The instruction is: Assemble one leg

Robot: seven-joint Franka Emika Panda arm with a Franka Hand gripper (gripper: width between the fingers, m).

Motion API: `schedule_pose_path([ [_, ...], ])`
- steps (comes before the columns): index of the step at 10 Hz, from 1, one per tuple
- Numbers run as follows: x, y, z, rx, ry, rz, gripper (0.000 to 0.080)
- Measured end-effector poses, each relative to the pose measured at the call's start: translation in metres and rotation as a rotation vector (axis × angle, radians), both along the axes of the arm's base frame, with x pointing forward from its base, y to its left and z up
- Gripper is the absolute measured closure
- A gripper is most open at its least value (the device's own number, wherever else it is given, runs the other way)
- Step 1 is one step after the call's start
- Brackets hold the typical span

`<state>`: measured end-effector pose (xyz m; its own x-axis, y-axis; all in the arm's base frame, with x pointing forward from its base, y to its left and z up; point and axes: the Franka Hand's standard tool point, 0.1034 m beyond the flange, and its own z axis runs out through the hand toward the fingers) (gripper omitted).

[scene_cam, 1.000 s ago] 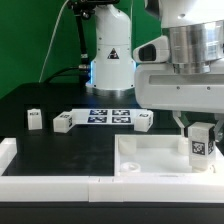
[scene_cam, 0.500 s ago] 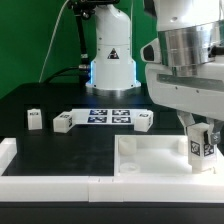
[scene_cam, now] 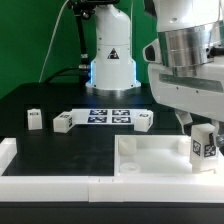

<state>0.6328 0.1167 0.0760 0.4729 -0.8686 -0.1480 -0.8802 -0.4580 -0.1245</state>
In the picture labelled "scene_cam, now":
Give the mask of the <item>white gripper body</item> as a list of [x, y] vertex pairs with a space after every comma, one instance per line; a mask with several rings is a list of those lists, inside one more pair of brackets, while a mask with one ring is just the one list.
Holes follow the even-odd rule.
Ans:
[[196, 77], [175, 77], [160, 64], [148, 65], [152, 95], [157, 103], [224, 122], [224, 65], [208, 63]]

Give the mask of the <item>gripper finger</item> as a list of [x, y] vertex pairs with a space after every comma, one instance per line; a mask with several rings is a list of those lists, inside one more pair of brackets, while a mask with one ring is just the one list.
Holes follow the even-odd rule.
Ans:
[[214, 121], [215, 130], [213, 132], [214, 141], [217, 147], [224, 147], [224, 122]]
[[182, 110], [175, 110], [175, 115], [181, 125], [182, 133], [190, 134], [191, 127], [193, 124], [193, 120], [190, 113]]

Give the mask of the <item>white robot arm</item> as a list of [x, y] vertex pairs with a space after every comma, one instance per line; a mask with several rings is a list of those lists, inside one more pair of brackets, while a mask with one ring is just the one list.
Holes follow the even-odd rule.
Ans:
[[[186, 134], [193, 114], [212, 121], [212, 144], [224, 146], [224, 0], [144, 0], [157, 37], [143, 49], [151, 93], [172, 107]], [[87, 88], [125, 92], [140, 86], [130, 53], [130, 18], [109, 2], [96, 4], [97, 54]]]

